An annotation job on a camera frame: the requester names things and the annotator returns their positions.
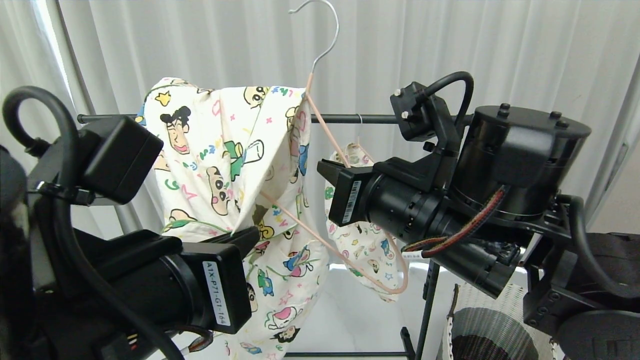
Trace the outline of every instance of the laundry basket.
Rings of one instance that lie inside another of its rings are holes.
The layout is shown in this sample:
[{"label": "laundry basket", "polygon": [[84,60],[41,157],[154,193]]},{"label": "laundry basket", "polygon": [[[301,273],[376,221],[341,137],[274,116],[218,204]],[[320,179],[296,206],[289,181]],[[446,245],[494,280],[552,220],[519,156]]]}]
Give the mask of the laundry basket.
[{"label": "laundry basket", "polygon": [[558,359],[550,336],[522,322],[524,294],[509,284],[492,299],[469,284],[456,285],[437,359]]}]

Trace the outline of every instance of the clothing rack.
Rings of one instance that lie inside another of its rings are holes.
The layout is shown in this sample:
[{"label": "clothing rack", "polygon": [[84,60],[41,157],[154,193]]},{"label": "clothing rack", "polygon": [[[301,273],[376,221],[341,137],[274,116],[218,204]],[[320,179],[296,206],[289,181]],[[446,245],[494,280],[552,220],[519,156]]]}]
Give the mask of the clothing rack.
[{"label": "clothing rack", "polygon": [[[78,115],[77,121],[80,124],[88,124],[90,122],[110,119],[120,115]],[[125,114],[134,119],[136,114]],[[463,123],[470,123],[473,115],[466,115]],[[323,114],[323,119],[327,124],[397,124],[395,115],[359,115],[359,114]],[[315,115],[311,115],[311,122],[317,124],[318,120]],[[407,360],[421,360],[424,351],[424,343],[427,337],[427,329],[429,320],[431,319],[431,310],[433,308],[433,300],[436,295],[436,286],[438,284],[438,275],[440,273],[440,265],[435,261],[429,261],[429,270],[424,281],[422,289],[422,299],[424,300],[424,310],[422,312],[422,323],[420,325],[420,334],[418,335],[418,346],[413,347],[409,330],[403,327],[400,330],[400,339],[402,340],[404,351],[380,351],[380,352],[288,352],[285,357],[406,357]]]}]

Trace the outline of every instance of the silver hook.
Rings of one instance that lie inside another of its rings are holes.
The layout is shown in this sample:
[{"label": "silver hook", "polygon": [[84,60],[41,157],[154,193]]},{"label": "silver hook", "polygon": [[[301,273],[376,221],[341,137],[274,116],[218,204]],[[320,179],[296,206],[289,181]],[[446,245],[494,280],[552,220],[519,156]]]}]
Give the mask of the silver hook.
[{"label": "silver hook", "polygon": [[314,2],[323,3],[326,6],[329,6],[331,11],[333,12],[333,17],[335,17],[335,35],[333,36],[333,41],[331,42],[331,46],[329,46],[327,50],[325,50],[322,54],[320,54],[320,56],[318,56],[314,60],[314,64],[313,66],[311,66],[311,74],[313,74],[314,71],[316,71],[316,64],[318,63],[318,61],[333,49],[333,47],[335,46],[335,42],[338,40],[338,34],[340,33],[340,21],[338,20],[338,13],[335,11],[335,8],[333,7],[333,5],[327,0],[307,0],[304,3],[302,3],[302,5],[300,5],[297,9],[289,10],[289,13],[297,13],[298,11],[300,11],[300,9],[304,8],[307,4],[314,3]]},{"label": "silver hook", "polygon": [[364,125],[364,120],[362,120],[362,115],[356,114],[360,118],[360,127],[358,128],[358,137],[356,141],[358,142],[358,146],[360,146],[360,133],[362,132],[362,126]]}]

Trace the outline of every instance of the yellow star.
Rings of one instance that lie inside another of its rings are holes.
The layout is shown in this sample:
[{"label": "yellow star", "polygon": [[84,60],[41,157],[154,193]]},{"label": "yellow star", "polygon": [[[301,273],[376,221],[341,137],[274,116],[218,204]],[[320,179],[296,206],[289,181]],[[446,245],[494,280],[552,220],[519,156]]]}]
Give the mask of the yellow star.
[{"label": "yellow star", "polygon": [[159,93],[155,100],[158,100],[162,106],[169,105],[169,102],[171,101],[171,94],[169,94],[169,90]]}]

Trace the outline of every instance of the patterned fabric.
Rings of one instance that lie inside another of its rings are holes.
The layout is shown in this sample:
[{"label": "patterned fabric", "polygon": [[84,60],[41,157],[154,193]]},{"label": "patterned fabric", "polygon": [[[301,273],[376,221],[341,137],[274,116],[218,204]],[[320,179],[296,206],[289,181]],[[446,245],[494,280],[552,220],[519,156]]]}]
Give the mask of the patterned fabric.
[{"label": "patterned fabric", "polygon": [[164,234],[196,242],[260,229],[244,260],[252,317],[220,340],[232,359],[282,358],[328,274],[325,247],[259,194],[303,222],[312,218],[303,193],[311,124],[303,93],[282,86],[205,90],[164,78],[136,117],[164,141],[154,165]]},{"label": "patterned fabric", "polygon": [[[370,167],[373,161],[369,159],[362,148],[357,144],[349,144],[344,149],[352,167]],[[340,156],[334,152],[331,160],[342,163]],[[324,213],[329,215],[329,209],[333,201],[335,188],[328,181],[324,188]],[[388,288],[396,289],[400,286],[401,279],[398,276],[400,260],[391,249],[389,239],[385,232],[377,225],[369,222],[356,222],[343,227],[337,227],[327,218],[327,231],[329,237],[335,241],[339,251],[356,266],[363,268],[374,279],[379,280]],[[376,291],[380,298],[386,302],[396,301],[398,295],[383,293],[377,285],[364,277],[358,270],[350,268],[351,273],[363,285]]]}]

